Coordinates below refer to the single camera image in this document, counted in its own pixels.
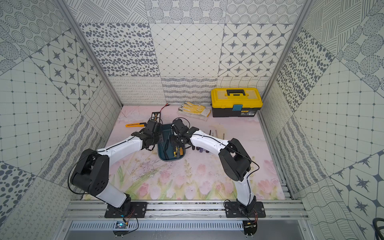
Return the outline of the teal plastic storage box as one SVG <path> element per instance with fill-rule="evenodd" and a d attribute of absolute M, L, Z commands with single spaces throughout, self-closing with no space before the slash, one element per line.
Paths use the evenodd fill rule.
<path fill-rule="evenodd" d="M 161 127 L 163 132 L 164 142 L 158 144 L 158 156 L 162 161 L 170 162 L 180 160 L 185 156 L 186 148 L 176 139 L 171 124 L 166 124 Z M 184 150 L 184 155 L 180 157 L 179 149 Z"/>

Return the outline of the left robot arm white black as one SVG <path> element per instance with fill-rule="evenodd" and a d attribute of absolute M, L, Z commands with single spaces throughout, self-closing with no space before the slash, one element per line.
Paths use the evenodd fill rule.
<path fill-rule="evenodd" d="M 151 118 L 143 129 L 117 144 L 99 150 L 83 151 L 71 171 L 68 185 L 81 189 L 121 212 L 129 210 L 131 197 L 109 182 L 110 168 L 130 154 L 153 150 L 162 139 L 161 126 L 162 122 L 158 118 Z"/>

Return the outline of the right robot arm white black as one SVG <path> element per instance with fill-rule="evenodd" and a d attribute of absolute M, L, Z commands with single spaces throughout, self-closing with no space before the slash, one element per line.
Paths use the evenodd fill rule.
<path fill-rule="evenodd" d="M 210 136 L 196 127 L 186 126 L 181 118 L 173 120 L 172 131 L 183 144 L 201 148 L 218 156 L 225 174 L 234 182 L 237 202 L 250 208 L 256 202 L 249 176 L 253 162 L 239 140 L 230 141 Z"/>

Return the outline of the yellow utility knife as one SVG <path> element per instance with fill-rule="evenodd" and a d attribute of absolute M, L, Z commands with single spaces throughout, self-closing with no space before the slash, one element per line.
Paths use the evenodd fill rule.
<path fill-rule="evenodd" d="M 146 126 L 147 126 L 147 123 L 134 123 L 134 124 L 125 125 L 126 128 L 136 128 L 136 127 L 144 128 Z"/>

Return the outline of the black balanced charging board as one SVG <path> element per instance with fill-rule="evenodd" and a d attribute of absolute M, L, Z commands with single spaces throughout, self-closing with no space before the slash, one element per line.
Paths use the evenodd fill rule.
<path fill-rule="evenodd" d="M 161 120 L 161 113 L 160 112 L 152 112 L 151 120 L 159 122 Z"/>

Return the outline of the yellow white work gloves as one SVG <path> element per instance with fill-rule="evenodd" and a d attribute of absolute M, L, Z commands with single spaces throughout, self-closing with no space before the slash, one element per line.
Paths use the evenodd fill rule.
<path fill-rule="evenodd" d="M 204 121 L 208 119 L 211 112 L 212 110 L 207 109 L 205 106 L 193 104 L 191 102 L 185 102 L 178 108 L 178 114 Z"/>

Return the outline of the yellow black toolbox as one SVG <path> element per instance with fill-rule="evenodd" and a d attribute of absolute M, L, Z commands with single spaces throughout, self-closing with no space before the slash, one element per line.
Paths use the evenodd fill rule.
<path fill-rule="evenodd" d="M 256 88 L 216 88 L 211 100 L 214 118 L 254 117 L 263 106 Z"/>

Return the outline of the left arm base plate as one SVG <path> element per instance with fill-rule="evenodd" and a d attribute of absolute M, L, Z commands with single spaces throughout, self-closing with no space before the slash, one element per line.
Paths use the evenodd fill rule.
<path fill-rule="evenodd" d="M 120 208 L 108 204 L 104 217 L 107 219 L 136 217 L 144 218 L 147 211 L 148 202 L 126 202 Z"/>

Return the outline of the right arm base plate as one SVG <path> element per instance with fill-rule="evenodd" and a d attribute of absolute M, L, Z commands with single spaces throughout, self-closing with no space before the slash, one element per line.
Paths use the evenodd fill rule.
<path fill-rule="evenodd" d="M 266 212 L 262 202 L 253 202 L 243 206 L 239 202 L 225 201 L 224 208 L 227 218 L 265 218 Z"/>

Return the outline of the aluminium rail frame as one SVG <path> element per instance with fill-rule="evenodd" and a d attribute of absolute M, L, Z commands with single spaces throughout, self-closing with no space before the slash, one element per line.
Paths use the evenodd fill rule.
<path fill-rule="evenodd" d="M 229 209 L 225 201 L 148 201 L 145 215 L 139 217 L 134 211 L 133 219 L 139 220 L 225 220 Z M 300 200 L 262 200 L 265 216 L 261 220 L 308 220 L 304 204 Z M 63 220 L 105 220 L 107 204 L 102 201 L 71 201 L 64 212 Z"/>

